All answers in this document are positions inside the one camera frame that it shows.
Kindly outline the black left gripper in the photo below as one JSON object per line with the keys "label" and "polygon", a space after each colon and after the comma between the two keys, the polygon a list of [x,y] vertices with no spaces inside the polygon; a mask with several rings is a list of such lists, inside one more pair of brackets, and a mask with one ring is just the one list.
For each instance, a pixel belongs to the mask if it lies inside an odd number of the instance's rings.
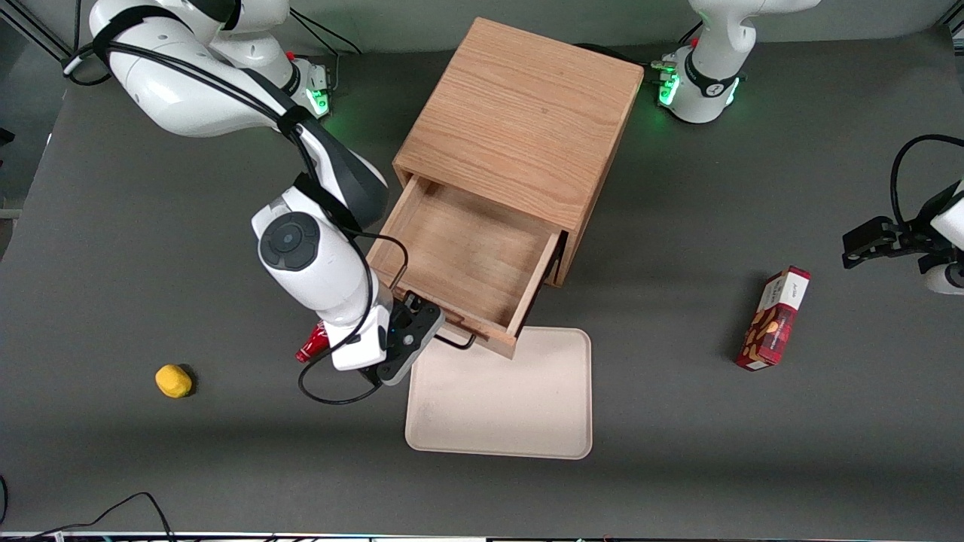
{"label": "black left gripper", "polygon": [[953,247],[950,240],[931,226],[931,221],[949,202],[950,198],[930,198],[923,203],[915,218],[905,220],[899,201],[894,199],[896,229],[892,219],[874,217],[841,237],[844,269],[853,269],[867,260],[889,257],[895,251],[896,243],[901,249],[924,254],[950,250]]}

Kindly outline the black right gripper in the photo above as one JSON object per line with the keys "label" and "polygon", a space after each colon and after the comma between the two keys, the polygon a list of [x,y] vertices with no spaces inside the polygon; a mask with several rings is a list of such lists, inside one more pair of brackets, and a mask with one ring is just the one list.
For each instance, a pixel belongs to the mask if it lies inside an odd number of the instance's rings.
{"label": "black right gripper", "polygon": [[379,329],[386,359],[362,368],[362,377],[372,385],[400,383],[444,322],[443,309],[416,293],[407,293],[404,299],[395,300],[388,328]]}

